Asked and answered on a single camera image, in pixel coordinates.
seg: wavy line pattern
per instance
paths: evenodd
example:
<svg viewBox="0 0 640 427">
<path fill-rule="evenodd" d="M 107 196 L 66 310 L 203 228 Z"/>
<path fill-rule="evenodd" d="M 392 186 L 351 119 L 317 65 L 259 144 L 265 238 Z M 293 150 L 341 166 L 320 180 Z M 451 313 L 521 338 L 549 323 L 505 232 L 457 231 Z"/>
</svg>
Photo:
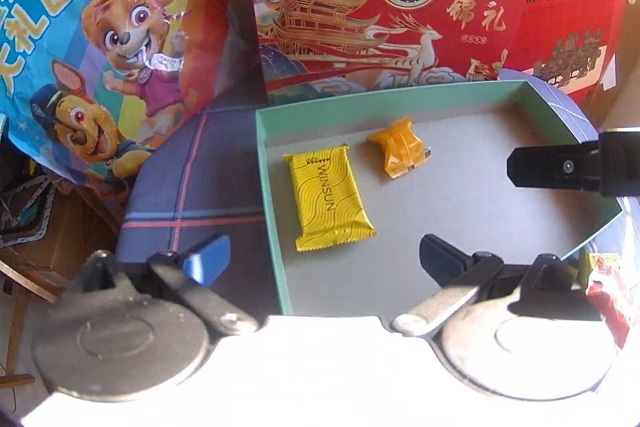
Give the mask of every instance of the wavy line pattern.
<svg viewBox="0 0 640 427">
<path fill-rule="evenodd" d="M 319 250 L 376 235 L 358 194 L 346 145 L 286 155 L 302 235 L 298 251 Z"/>
</svg>

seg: gold pagoda illustration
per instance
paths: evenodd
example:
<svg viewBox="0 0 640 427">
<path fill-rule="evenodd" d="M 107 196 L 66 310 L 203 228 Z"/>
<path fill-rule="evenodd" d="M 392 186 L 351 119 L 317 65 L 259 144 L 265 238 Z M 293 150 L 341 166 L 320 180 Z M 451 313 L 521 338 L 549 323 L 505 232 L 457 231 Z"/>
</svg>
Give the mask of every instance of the gold pagoda illustration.
<svg viewBox="0 0 640 427">
<path fill-rule="evenodd" d="M 370 49 L 388 38 L 388 35 L 367 37 L 367 29 L 377 22 L 379 15 L 368 20 L 349 17 L 366 1 L 267 1 L 279 16 L 269 28 L 261 28 L 262 41 L 275 44 L 291 60 L 362 62 L 362 55 L 369 54 Z"/>
</svg>

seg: green box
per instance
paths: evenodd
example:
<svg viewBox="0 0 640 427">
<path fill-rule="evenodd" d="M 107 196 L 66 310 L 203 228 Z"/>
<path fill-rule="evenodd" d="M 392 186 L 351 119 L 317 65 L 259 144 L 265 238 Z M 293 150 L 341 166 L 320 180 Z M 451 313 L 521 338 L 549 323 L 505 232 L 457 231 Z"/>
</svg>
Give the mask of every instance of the green box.
<svg viewBox="0 0 640 427">
<path fill-rule="evenodd" d="M 397 180 L 383 172 L 367 134 L 404 116 L 430 159 Z M 391 319 L 435 293 L 420 269 L 422 235 L 461 250 L 530 263 L 546 248 L 567 257 L 616 219 L 599 194 L 515 188 L 506 158 L 515 146 L 578 140 L 525 80 L 411 87 L 257 111 L 260 179 L 278 294 L 285 314 Z M 300 233 L 283 153 L 350 145 L 350 162 L 378 236 L 296 253 Z"/>
</svg>

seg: orange wrapped candy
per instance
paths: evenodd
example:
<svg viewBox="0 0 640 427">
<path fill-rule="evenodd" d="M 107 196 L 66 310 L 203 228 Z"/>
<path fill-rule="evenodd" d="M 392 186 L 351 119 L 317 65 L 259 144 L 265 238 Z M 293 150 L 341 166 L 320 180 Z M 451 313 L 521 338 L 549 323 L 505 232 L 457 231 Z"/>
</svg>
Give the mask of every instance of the orange wrapped candy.
<svg viewBox="0 0 640 427">
<path fill-rule="evenodd" d="M 411 130 L 411 118 L 406 117 L 391 124 L 385 130 L 367 137 L 382 145 L 385 151 L 385 171 L 392 178 L 398 178 L 409 172 L 409 167 L 417 167 L 427 161 L 431 155 L 424 150 L 424 143 Z"/>
</svg>

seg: wooden leg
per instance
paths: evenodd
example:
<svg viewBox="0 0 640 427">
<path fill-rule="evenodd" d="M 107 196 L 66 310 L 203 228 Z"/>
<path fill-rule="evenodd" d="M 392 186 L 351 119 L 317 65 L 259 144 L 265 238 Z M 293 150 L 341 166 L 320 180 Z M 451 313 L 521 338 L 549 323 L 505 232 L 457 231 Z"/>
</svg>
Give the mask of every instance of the wooden leg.
<svg viewBox="0 0 640 427">
<path fill-rule="evenodd" d="M 15 307 L 14 318 L 9 331 L 9 346 L 6 350 L 6 376 L 0 377 L 0 389 L 7 387 L 17 387 L 35 382 L 31 375 L 14 375 L 15 365 L 18 360 L 18 350 L 20 348 L 20 337 L 22 336 L 22 324 L 27 310 L 28 290 L 14 283 Z"/>
</svg>

